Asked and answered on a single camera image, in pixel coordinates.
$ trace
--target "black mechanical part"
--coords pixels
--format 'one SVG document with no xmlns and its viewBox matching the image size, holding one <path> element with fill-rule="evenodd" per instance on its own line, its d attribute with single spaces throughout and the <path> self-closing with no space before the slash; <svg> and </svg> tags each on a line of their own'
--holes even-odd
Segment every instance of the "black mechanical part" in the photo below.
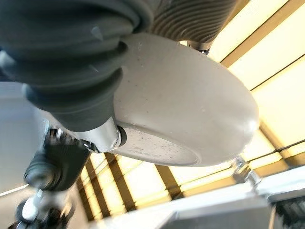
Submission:
<svg viewBox="0 0 305 229">
<path fill-rule="evenodd" d="M 84 132 L 113 114 L 127 47 L 160 0 L 2 0 L 0 63 L 25 95 L 64 127 Z"/>
<path fill-rule="evenodd" d="M 121 144 L 120 144 L 120 146 L 123 146 L 127 141 L 127 134 L 126 134 L 125 130 L 123 129 L 123 127 L 120 127 L 119 125 L 118 125 L 118 130 L 121 134 Z"/>
<path fill-rule="evenodd" d="M 54 139 L 54 131 L 49 130 L 43 149 L 36 152 L 24 180 L 41 190 L 64 191 L 75 183 L 91 153 L 76 139 Z"/>
<path fill-rule="evenodd" d="M 189 41 L 206 51 L 224 26 L 237 0 L 164 0 L 150 32 L 174 41 Z"/>
<path fill-rule="evenodd" d="M 305 196 L 272 203 L 282 217 L 283 226 L 289 229 L 305 229 Z"/>
</svg>

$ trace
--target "ceiling beam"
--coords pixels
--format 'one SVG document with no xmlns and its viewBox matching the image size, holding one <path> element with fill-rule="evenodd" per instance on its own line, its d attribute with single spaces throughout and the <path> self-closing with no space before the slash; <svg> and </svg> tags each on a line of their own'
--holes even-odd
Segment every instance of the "ceiling beam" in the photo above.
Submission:
<svg viewBox="0 0 305 229">
<path fill-rule="evenodd" d="M 183 198 L 184 195 L 168 166 L 155 165 L 172 200 Z"/>
<path fill-rule="evenodd" d="M 93 191 L 96 195 L 97 202 L 99 203 L 103 218 L 110 216 L 110 211 L 107 207 L 106 200 L 104 198 L 104 195 L 102 193 L 102 188 L 99 183 L 99 180 L 96 177 L 96 173 L 94 171 L 91 159 L 89 159 L 86 163 L 86 169 L 88 171 L 90 181 L 93 187 Z"/>
<path fill-rule="evenodd" d="M 126 211 L 136 210 L 137 207 L 131 196 L 131 193 L 127 187 L 126 181 L 118 164 L 115 155 L 110 153 L 105 153 L 106 160 L 108 162 L 109 168 L 112 172 L 114 181 L 118 187 L 120 195 L 122 197 L 123 203 L 125 205 Z"/>
<path fill-rule="evenodd" d="M 87 220 L 88 221 L 94 221 L 94 216 L 93 216 L 92 210 L 90 208 L 90 204 L 88 202 L 88 197 L 87 197 L 87 194 L 85 192 L 84 186 L 82 185 L 81 178 L 77 179 L 76 186 L 77 186 L 78 192 L 79 192 L 80 197 L 81 197 L 81 202 L 82 202 L 83 208 L 85 210 Z"/>
<path fill-rule="evenodd" d="M 253 48 L 272 30 L 280 25 L 285 19 L 293 14 L 299 7 L 305 3 L 305 0 L 289 0 L 277 12 L 275 12 L 267 21 L 265 21 L 257 30 L 255 30 L 247 39 L 245 39 L 236 49 L 227 55 L 221 64 L 226 68 L 241 58 L 246 52 Z"/>
</svg>

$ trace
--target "white wall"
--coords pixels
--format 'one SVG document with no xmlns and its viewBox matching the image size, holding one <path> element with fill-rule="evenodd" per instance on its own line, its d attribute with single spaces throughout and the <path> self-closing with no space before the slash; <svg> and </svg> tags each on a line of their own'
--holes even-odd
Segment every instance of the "white wall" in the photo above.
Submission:
<svg viewBox="0 0 305 229">
<path fill-rule="evenodd" d="M 34 191 L 31 188 L 26 188 L 21 191 L 8 194 L 0 197 L 0 228 L 6 229 L 16 221 L 15 211 L 20 202 L 33 195 Z M 70 190 L 71 197 L 76 202 L 76 210 L 74 216 L 69 222 L 69 229 L 86 229 L 88 221 L 83 210 L 81 200 L 78 195 L 76 186 Z"/>
</svg>

